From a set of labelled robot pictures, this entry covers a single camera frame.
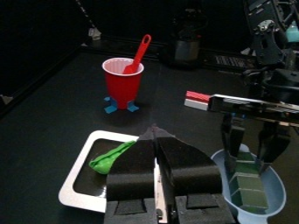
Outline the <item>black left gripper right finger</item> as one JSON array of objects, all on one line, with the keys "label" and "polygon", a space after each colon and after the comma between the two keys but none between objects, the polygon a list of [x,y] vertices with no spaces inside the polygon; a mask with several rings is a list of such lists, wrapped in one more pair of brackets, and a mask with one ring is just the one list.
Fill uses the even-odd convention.
[{"label": "black left gripper right finger", "polygon": [[234,224],[214,162],[164,129],[152,133],[168,224]]}]

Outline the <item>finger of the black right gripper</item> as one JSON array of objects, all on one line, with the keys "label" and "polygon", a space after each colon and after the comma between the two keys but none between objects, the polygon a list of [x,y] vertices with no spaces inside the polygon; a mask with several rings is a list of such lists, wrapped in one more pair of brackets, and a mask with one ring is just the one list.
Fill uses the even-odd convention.
[{"label": "finger of the black right gripper", "polygon": [[265,122],[257,135],[258,145],[256,159],[258,162],[258,173],[262,173],[290,142],[289,127],[277,122]]},{"label": "finger of the black right gripper", "polygon": [[244,119],[233,114],[222,116],[220,125],[221,142],[224,147],[224,165],[233,172],[237,163],[238,147],[244,136]]}]

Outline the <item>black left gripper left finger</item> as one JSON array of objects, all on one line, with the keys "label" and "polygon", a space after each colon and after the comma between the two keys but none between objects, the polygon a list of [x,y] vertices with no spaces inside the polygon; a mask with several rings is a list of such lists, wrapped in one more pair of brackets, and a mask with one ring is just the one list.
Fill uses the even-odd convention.
[{"label": "black left gripper left finger", "polygon": [[104,224],[157,224],[153,132],[146,129],[106,175]]}]

